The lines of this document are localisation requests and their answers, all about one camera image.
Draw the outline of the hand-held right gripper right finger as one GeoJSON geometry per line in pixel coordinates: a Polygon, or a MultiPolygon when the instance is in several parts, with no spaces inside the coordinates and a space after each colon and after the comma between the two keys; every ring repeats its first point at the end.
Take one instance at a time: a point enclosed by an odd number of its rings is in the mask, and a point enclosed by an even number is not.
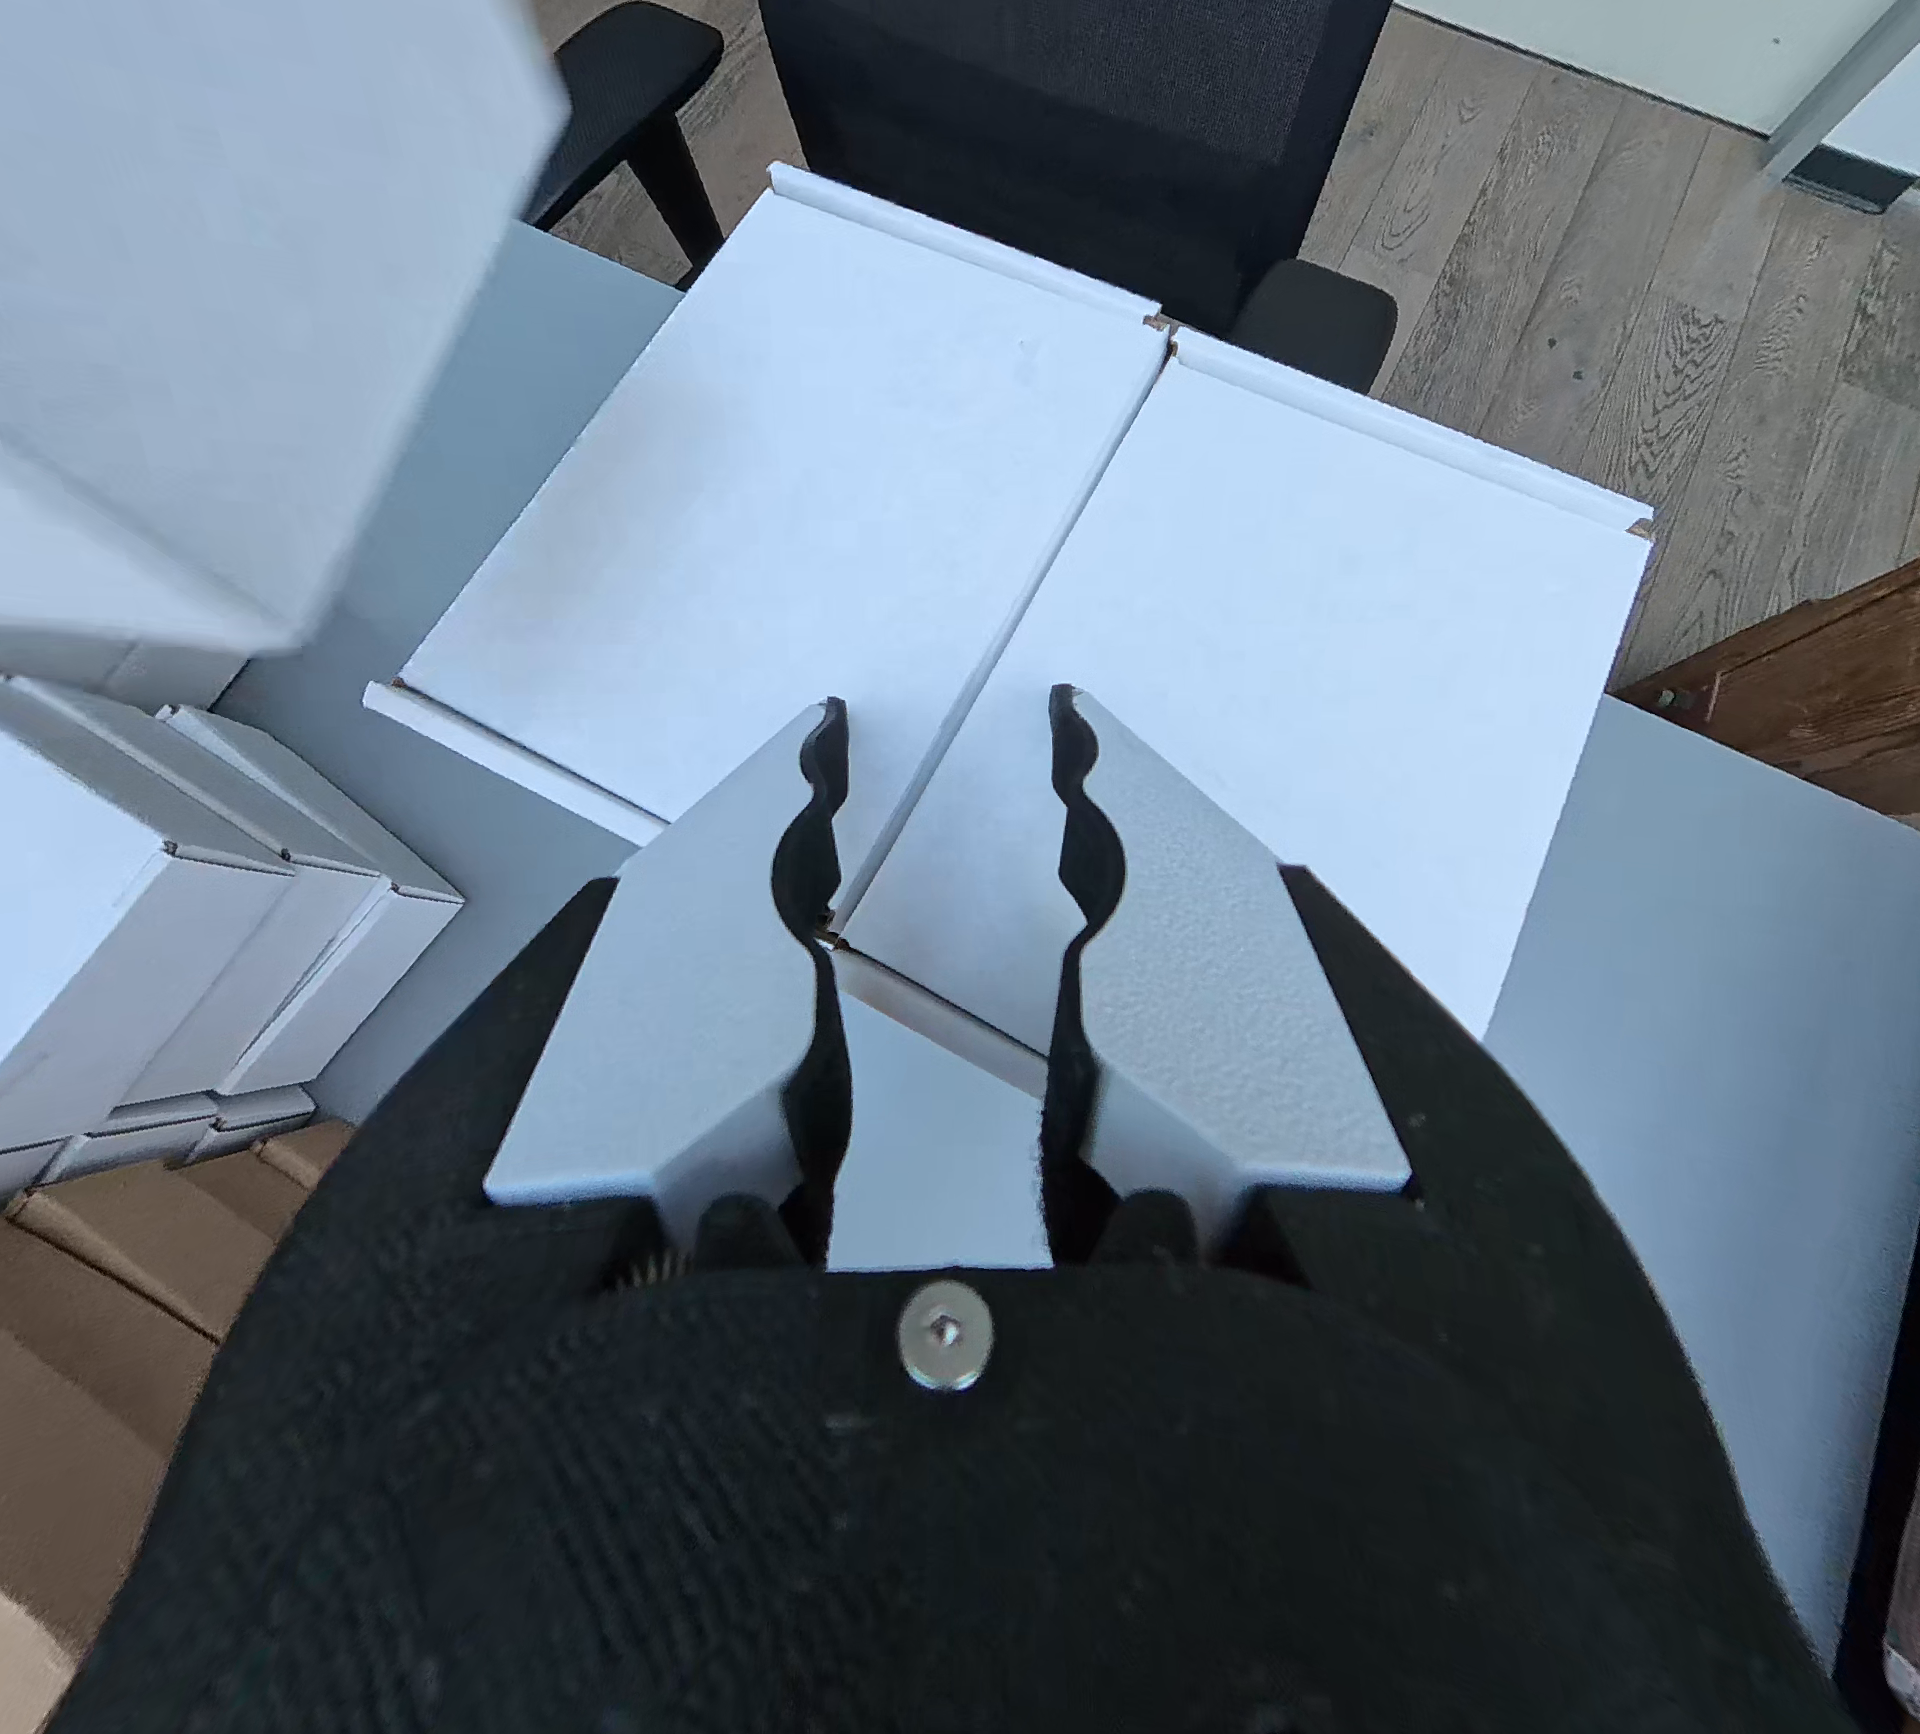
{"type": "Polygon", "coordinates": [[[1061,956],[1043,1089],[1043,1234],[1091,1260],[1167,1195],[1202,1255],[1267,1190],[1403,1193],[1407,1153],[1284,863],[1088,690],[1048,692],[1064,805],[1061,956]]]}

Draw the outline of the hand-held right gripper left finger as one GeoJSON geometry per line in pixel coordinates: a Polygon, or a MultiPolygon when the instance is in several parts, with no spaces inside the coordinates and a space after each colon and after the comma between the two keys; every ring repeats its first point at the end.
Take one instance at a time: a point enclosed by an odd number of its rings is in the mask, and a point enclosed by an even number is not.
{"type": "Polygon", "coordinates": [[[639,1197],[690,1247],[728,1195],[823,1265],[852,1065],[823,943],[849,714],[810,702],[621,868],[501,1133],[498,1205],[639,1197]]]}

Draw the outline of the stack of white boxes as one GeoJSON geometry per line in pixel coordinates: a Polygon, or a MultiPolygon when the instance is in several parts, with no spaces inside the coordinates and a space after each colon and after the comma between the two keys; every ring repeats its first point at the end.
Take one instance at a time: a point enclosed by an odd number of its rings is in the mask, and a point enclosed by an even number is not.
{"type": "Polygon", "coordinates": [[[464,896],[272,734],[5,674],[3,1200],[202,1161],[310,1086],[464,896]]]}

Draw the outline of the stack of brown cardboard boxes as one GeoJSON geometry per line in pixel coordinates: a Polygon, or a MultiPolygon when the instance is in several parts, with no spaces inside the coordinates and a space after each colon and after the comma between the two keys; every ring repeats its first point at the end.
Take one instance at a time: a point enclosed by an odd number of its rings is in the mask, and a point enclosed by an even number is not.
{"type": "Polygon", "coordinates": [[[42,1729],[77,1674],[219,1346],[351,1135],[320,1119],[3,1203],[3,1729],[42,1729]]]}

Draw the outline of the black office chair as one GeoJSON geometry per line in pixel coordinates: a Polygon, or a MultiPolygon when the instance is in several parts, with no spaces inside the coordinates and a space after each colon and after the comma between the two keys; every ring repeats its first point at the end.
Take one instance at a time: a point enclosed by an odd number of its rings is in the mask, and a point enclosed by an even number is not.
{"type": "Polygon", "coordinates": [[[757,0],[808,169],[1365,394],[1398,306],[1302,257],[1392,0],[757,0]]]}

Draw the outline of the wooden post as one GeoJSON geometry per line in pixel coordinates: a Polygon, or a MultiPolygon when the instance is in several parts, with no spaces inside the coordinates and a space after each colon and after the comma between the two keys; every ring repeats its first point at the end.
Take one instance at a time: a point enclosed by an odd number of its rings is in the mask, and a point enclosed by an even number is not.
{"type": "Polygon", "coordinates": [[[1619,685],[1628,706],[1917,823],[1917,561],[1619,685]]]}

